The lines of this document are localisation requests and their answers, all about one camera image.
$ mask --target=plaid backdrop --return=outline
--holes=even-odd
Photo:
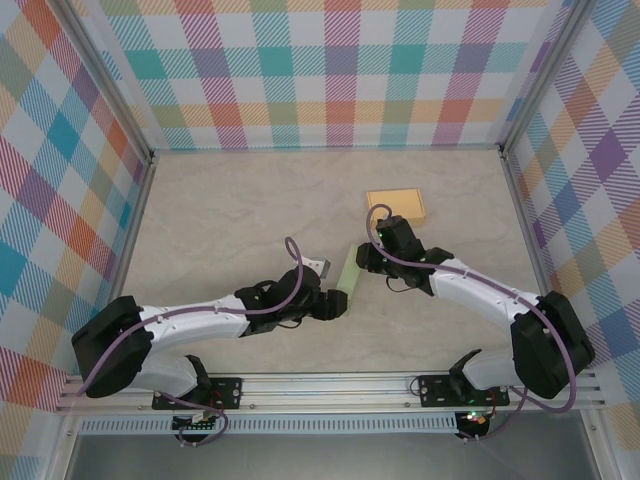
[[[0,478],[33,478],[143,163],[44,0],[0,3]]]
[[[562,4],[74,1],[150,143],[171,149],[494,144]]]
[[[600,0],[511,161],[640,466],[640,1]]]

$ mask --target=green sponge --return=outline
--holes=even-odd
[[[356,263],[357,254],[358,246],[351,245],[349,254],[347,255],[347,260],[344,262],[344,267],[342,267],[342,273],[340,274],[338,285],[336,286],[336,290],[340,290],[341,292],[346,293],[348,296],[347,311],[349,311],[349,307],[351,306],[353,291],[356,288],[358,276],[360,276],[360,267]]]

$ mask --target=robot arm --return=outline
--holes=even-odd
[[[241,288],[233,295],[205,303],[139,307],[131,296],[115,299],[72,338],[84,379],[123,332],[141,322],[151,322],[129,334],[113,350],[87,389],[87,396],[99,398],[126,387],[136,387],[166,392],[197,404],[208,404],[211,386],[200,360],[191,355],[176,357],[163,351],[195,340],[267,333],[280,322],[299,321],[305,316],[333,320],[342,315],[346,311],[347,295],[338,290],[323,292],[320,287],[329,262],[302,257],[302,265],[300,289],[288,304],[272,313],[243,315],[223,312],[273,310],[271,307],[282,304],[292,294],[298,268],[288,271],[277,282],[260,282],[253,287]]]
[[[534,313],[513,297],[522,298],[544,312],[567,348],[576,373],[595,358],[582,325],[563,295],[521,292],[478,274],[445,250],[425,250],[409,223],[400,216],[379,221],[376,231],[384,250],[393,257],[444,269],[409,267],[389,261],[371,243],[358,248],[356,261],[360,268],[401,278],[408,287],[458,302],[510,331],[511,349],[501,352],[474,350],[450,369],[452,387],[460,397],[470,389],[524,384],[540,397],[554,398],[568,384],[569,374],[555,340]],[[464,274],[447,271],[448,267]],[[497,284],[502,291],[490,287],[482,279]]]

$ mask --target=purple cable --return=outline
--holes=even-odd
[[[182,432],[184,431],[184,429],[186,427],[182,427],[181,429],[178,430],[178,439],[180,440],[180,442],[182,442],[182,445],[189,445],[190,447],[194,447],[194,448],[195,447],[201,447],[203,445],[206,445],[207,443],[211,443],[211,442],[219,439],[224,434],[224,432],[227,431],[227,428],[229,428],[229,417],[227,417],[227,414],[224,413],[222,410],[219,410],[219,409],[213,408],[213,407],[207,407],[205,405],[198,405],[197,403],[191,403],[191,402],[187,402],[185,400],[180,400],[179,398],[176,398],[173,395],[169,395],[168,393],[162,393],[161,392],[161,395],[163,397],[166,397],[170,401],[175,402],[175,403],[179,403],[180,405],[184,405],[185,407],[196,408],[198,410],[206,410],[207,412],[210,412],[210,413],[214,414],[218,418],[223,418],[224,419],[224,425],[223,425],[222,429],[218,433],[214,433],[213,435],[209,435],[207,438],[205,438],[204,440],[201,440],[199,442],[187,442],[182,437]]]
[[[551,412],[551,413],[565,413],[565,412],[568,412],[569,410],[571,410],[571,407],[573,407],[573,404],[576,401],[576,394],[577,394],[576,373],[575,373],[575,370],[573,369],[573,364],[571,363],[571,357],[569,357],[569,352],[567,351],[567,347],[562,342],[562,338],[560,338],[560,334],[558,333],[556,328],[553,326],[553,324],[549,321],[549,319],[532,303],[528,302],[524,298],[519,297],[516,293],[512,292],[508,288],[505,288],[502,285],[499,285],[499,284],[491,281],[490,279],[485,278],[485,277],[483,277],[481,275],[478,275],[478,274],[476,274],[474,272],[465,271],[465,270],[462,270],[460,268],[448,267],[446,265],[435,265],[435,264],[430,264],[430,263],[407,262],[405,260],[401,260],[399,258],[395,258],[395,257],[389,255],[389,253],[387,253],[382,247],[380,247],[378,245],[378,243],[376,242],[375,237],[373,236],[373,233],[371,232],[371,229],[369,228],[369,225],[371,225],[371,219],[373,217],[373,212],[378,208],[384,208],[385,210],[387,210],[387,212],[389,213],[389,216],[391,216],[393,212],[391,211],[391,208],[388,205],[379,203],[379,204],[374,205],[373,207],[371,207],[371,209],[369,210],[369,213],[367,214],[367,235],[369,236],[369,241],[371,242],[371,244],[374,246],[374,248],[383,257],[385,257],[388,260],[391,260],[394,263],[397,263],[398,265],[403,265],[405,267],[432,268],[434,270],[441,270],[441,271],[444,271],[444,272],[455,273],[457,275],[463,275],[463,276],[466,275],[467,277],[472,278],[474,280],[477,280],[478,282],[483,283],[484,285],[487,285],[487,286],[493,288],[494,290],[496,290],[496,291],[508,296],[509,298],[512,298],[514,300],[514,302],[518,302],[521,305],[524,305],[529,310],[531,310],[536,317],[538,317],[540,319],[540,321],[544,324],[544,326],[547,329],[549,329],[549,333],[551,333],[551,336],[553,337],[553,339],[555,340],[556,344],[558,345],[558,349],[560,350],[560,354],[562,355],[562,359],[564,360],[565,366],[567,368],[567,373],[569,374],[569,399],[567,400],[567,403],[564,404],[562,407],[551,407],[549,405],[545,405],[544,403],[540,402],[539,400],[536,400],[535,398],[529,397],[527,395],[527,393],[528,393],[527,389],[525,389],[524,392],[521,392],[521,391],[517,390],[514,387],[510,387],[510,389],[514,393],[516,393],[517,395],[519,395],[522,398],[522,401],[520,402],[520,405],[518,406],[519,408],[516,410],[516,413],[520,413],[520,410],[522,410],[522,406],[524,405],[524,402],[526,400],[529,400],[530,402],[534,403],[535,405],[537,405],[538,407],[542,408],[543,410],[546,410],[546,411]]]
[[[293,290],[291,291],[289,296],[285,298],[282,302],[280,302],[278,305],[274,307],[263,308],[261,310],[240,310],[240,309],[225,308],[225,307],[222,307],[222,308],[186,307],[186,308],[180,308],[178,310],[173,310],[170,312],[164,312],[160,315],[154,315],[153,317],[147,318],[146,320],[143,320],[140,323],[136,323],[132,327],[129,327],[127,330],[122,332],[120,336],[118,336],[118,338],[116,338],[111,345],[109,345],[109,347],[104,351],[100,359],[96,362],[95,366],[93,367],[93,370],[91,370],[91,373],[87,376],[87,379],[84,381],[84,383],[76,393],[76,396],[80,397],[87,391],[87,389],[91,386],[91,384],[95,380],[96,375],[98,375],[98,372],[100,371],[104,363],[111,356],[114,350],[118,348],[118,345],[124,342],[124,340],[136,330],[139,330],[142,327],[149,325],[150,323],[158,321],[159,317],[170,318],[170,317],[175,317],[177,315],[184,315],[186,313],[195,313],[195,312],[231,313],[234,315],[265,315],[267,313],[277,312],[281,308],[286,307],[291,302],[291,300],[293,300],[293,298],[297,295],[298,291],[300,290],[300,286],[302,285],[302,277],[304,274],[304,265],[302,264],[302,254],[300,253],[300,249],[298,248],[298,245],[296,245],[296,242],[291,237],[287,237],[284,239],[284,244],[287,247],[287,252],[289,252],[289,255],[291,255],[298,262],[298,275],[297,275],[296,284],[293,287]]]

